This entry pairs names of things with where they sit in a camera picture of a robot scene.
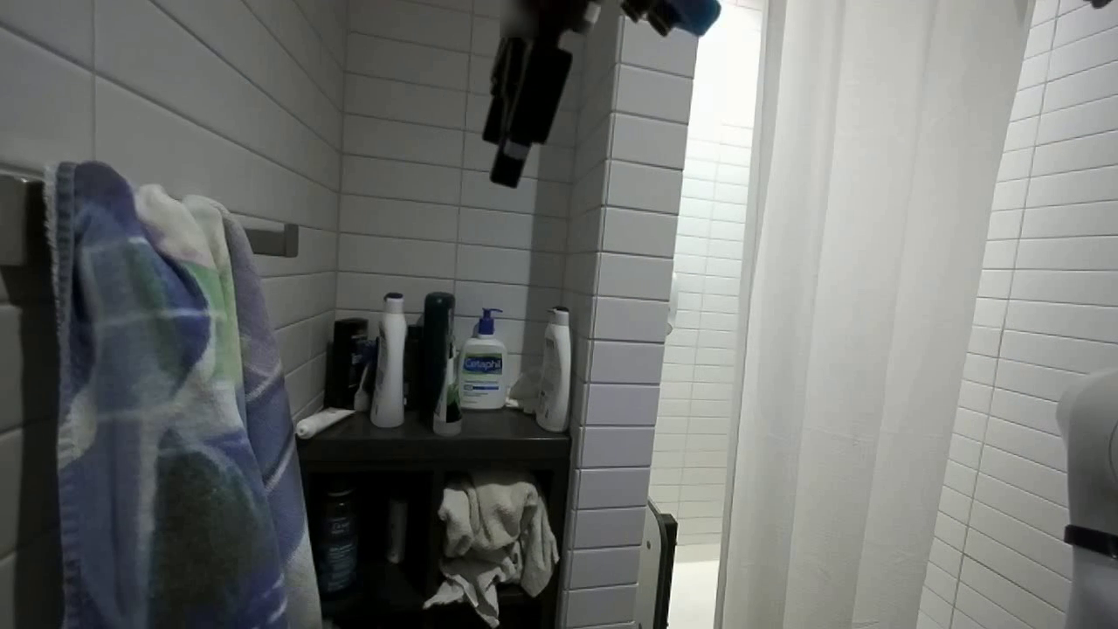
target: metal bar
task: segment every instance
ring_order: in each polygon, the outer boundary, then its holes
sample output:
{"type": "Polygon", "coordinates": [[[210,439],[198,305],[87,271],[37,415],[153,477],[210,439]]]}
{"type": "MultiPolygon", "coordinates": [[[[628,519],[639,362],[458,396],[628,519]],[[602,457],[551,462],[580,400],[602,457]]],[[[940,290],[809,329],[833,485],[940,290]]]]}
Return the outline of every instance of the metal bar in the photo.
{"type": "MultiPolygon", "coordinates": [[[[32,266],[32,245],[41,238],[41,181],[0,172],[0,266],[32,266]]],[[[284,224],[280,229],[249,225],[255,256],[296,259],[299,225],[284,224]]]]}

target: shampoo bottle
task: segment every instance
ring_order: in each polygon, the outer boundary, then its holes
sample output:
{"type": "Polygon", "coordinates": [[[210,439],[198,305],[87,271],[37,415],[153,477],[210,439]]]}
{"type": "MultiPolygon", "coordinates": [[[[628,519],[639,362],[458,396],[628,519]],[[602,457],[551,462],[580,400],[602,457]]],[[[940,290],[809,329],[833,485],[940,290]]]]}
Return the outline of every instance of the shampoo bottle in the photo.
{"type": "Polygon", "coordinates": [[[561,433],[568,422],[568,309],[554,307],[544,330],[542,362],[544,397],[536,422],[547,433],[561,433]]]}
{"type": "Polygon", "coordinates": [[[502,408],[506,380],[502,341],[496,338],[494,307],[482,309],[475,338],[462,347],[458,361],[458,406],[462,408],[502,408]]]}
{"type": "Polygon", "coordinates": [[[375,380],[375,425],[403,425],[404,422],[404,298],[389,293],[381,309],[381,338],[376,338],[376,380],[375,380]]]}

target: black shelving unit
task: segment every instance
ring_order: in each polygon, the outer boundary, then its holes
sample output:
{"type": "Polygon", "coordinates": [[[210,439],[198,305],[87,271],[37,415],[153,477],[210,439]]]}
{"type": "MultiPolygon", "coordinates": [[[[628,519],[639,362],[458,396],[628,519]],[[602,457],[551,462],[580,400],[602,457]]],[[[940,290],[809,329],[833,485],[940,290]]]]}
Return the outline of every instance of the black shelving unit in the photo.
{"type": "MultiPolygon", "coordinates": [[[[440,583],[437,560],[444,529],[437,503],[448,481],[472,477],[478,472],[514,472],[532,477],[547,503],[551,529],[561,546],[568,435],[544,433],[519,413],[464,413],[458,435],[437,435],[416,418],[397,428],[376,428],[366,415],[348,415],[316,439],[299,439],[299,465],[312,536],[323,495],[333,485],[348,485],[356,493],[363,576],[348,592],[324,601],[337,624],[482,624],[464,604],[432,611],[418,608],[440,583]],[[408,503],[408,546],[403,566],[386,562],[389,498],[408,503]]],[[[560,576],[561,566],[554,566],[542,596],[528,596],[519,585],[502,585],[502,629],[551,629],[560,617],[560,576]]]]}

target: shower curtain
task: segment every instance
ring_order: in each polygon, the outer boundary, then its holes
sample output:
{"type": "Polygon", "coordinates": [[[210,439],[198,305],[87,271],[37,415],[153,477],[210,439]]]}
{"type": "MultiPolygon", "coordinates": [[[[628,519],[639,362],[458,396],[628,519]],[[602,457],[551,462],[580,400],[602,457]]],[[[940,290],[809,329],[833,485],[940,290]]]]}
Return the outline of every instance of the shower curtain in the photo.
{"type": "Polygon", "coordinates": [[[777,0],[722,629],[915,624],[1030,0],[777,0]]]}

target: cloth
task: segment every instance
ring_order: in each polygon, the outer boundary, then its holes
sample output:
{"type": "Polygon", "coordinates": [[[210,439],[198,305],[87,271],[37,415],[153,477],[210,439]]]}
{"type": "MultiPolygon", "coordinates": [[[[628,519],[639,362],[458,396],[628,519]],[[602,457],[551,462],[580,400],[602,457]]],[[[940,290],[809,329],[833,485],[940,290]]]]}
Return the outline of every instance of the cloth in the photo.
{"type": "Polygon", "coordinates": [[[448,485],[440,503],[448,528],[440,590],[427,601],[469,601],[485,624],[499,624],[499,583],[519,583],[538,596],[560,562],[547,506],[523,477],[475,477],[475,485],[448,485]]]}
{"type": "Polygon", "coordinates": [[[62,165],[54,203],[66,624],[319,624],[253,248],[223,204],[62,165]]]}

